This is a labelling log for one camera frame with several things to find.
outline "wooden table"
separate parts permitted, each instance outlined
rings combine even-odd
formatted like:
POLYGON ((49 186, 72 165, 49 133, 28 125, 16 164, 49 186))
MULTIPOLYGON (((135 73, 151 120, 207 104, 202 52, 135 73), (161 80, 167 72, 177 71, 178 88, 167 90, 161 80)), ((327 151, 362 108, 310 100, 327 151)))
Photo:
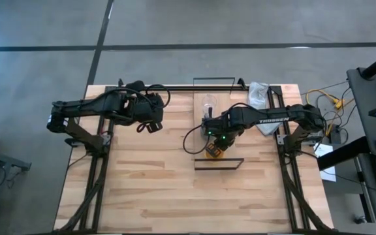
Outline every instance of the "wooden table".
MULTIPOLYGON (((298 85, 281 87, 285 105, 302 103, 298 85)), ((93 99, 104 89, 89 86, 86 98, 93 99)), ((166 93, 160 94, 165 101, 166 93)), ((252 128, 237 138, 225 153, 225 157, 245 159, 237 170, 194 171, 194 157, 204 155, 184 152, 182 140, 201 122, 201 97, 205 94, 172 92, 164 110, 163 130, 157 133, 137 133, 136 125, 114 127, 99 232, 290 232, 273 136, 263 136, 252 128)), ((220 111, 247 98, 246 91, 212 95, 218 97, 220 111)), ((80 124, 95 134, 98 122, 99 117, 84 117, 80 124)), ((290 126, 293 131, 297 124, 290 126)), ((203 145, 198 133, 187 139, 191 151, 203 145)), ((84 154, 84 148, 76 148, 70 161, 84 154)), ((301 155, 297 161, 306 200, 323 222, 333 227, 316 160, 301 155)), ((62 227, 82 202, 90 162, 91 157, 86 157, 68 170, 54 228, 62 227)))

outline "concrete floor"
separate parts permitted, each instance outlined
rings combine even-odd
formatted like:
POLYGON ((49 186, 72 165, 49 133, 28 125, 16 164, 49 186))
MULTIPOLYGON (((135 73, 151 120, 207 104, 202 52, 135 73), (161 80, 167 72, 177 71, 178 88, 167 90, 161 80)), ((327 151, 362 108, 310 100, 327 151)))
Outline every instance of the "concrete floor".
MULTIPOLYGON (((0 0, 0 46, 96 45, 106 4, 0 0)), ((116 0, 104 44, 273 42, 376 42, 376 1, 116 0)), ((3 191, 0 234, 52 229, 71 149, 66 136, 46 130, 46 122, 52 101, 82 98, 93 54, 0 52, 0 152, 33 163, 3 191)), ((191 84, 199 76, 235 76, 296 83, 305 92, 345 81, 347 69, 375 60, 376 48, 103 52, 95 84, 117 84, 118 78, 191 84)), ((327 91, 339 97, 346 88, 327 91)), ((330 109, 322 100, 322 112, 330 109)), ((349 141, 364 134, 356 111, 347 130, 349 141)), ((329 187, 326 194, 336 228, 376 233, 375 226, 353 224, 360 210, 355 198, 329 187)))

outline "white plastic bag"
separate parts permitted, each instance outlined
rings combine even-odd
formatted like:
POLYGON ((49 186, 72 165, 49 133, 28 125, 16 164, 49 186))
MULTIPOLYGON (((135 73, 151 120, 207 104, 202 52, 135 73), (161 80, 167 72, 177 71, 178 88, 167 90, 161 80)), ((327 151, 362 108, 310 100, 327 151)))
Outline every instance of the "white plastic bag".
MULTIPOLYGON (((247 103, 256 109, 266 108, 266 94, 268 92, 268 84, 252 82, 249 86, 249 94, 247 95, 247 103)), ((265 123, 256 125, 261 133, 265 136, 273 134, 282 123, 265 123)))

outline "yellow cable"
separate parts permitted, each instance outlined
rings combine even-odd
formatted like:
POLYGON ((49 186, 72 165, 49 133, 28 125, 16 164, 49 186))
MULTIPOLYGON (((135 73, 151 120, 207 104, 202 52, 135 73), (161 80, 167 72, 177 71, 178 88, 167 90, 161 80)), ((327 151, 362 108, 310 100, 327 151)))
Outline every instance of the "yellow cable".
POLYGON ((307 91, 307 95, 305 95, 305 101, 307 101, 308 104, 310 103, 310 100, 308 99, 308 94, 315 92, 315 91, 318 91, 322 94, 325 94, 329 99, 331 99, 334 103, 336 103, 337 99, 335 99, 332 95, 327 94, 325 91, 323 91, 321 89, 310 89, 309 91, 307 91))
MULTIPOLYGON (((345 108, 345 107, 346 107, 350 102, 352 102, 352 101, 354 101, 354 99, 351 99, 350 101, 346 102, 344 105, 342 105, 341 108, 342 108, 342 109, 345 108)), ((332 121, 330 122, 330 124, 329 124, 329 128, 328 128, 327 131, 326 131, 326 136, 328 136, 328 135, 330 134, 330 131, 332 130, 333 122, 334 122, 336 116, 339 116, 338 114, 339 114, 339 111, 341 110, 341 108, 339 108, 338 110, 336 110, 336 112, 334 113, 333 119, 332 119, 332 121)))

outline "white paper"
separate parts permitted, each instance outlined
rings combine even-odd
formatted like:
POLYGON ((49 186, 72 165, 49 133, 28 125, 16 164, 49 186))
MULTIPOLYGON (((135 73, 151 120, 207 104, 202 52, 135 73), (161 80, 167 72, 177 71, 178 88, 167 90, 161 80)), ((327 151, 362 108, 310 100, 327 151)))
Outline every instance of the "white paper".
MULTIPOLYGON (((332 146, 328 146, 326 144, 320 144, 319 148, 314 153, 317 157, 321 157, 324 154, 330 153, 332 151, 333 151, 332 146)), ((334 166, 327 168, 324 171, 321 170, 320 176, 321 176, 322 180, 328 180, 328 181, 336 182, 336 171, 335 171, 334 166)))

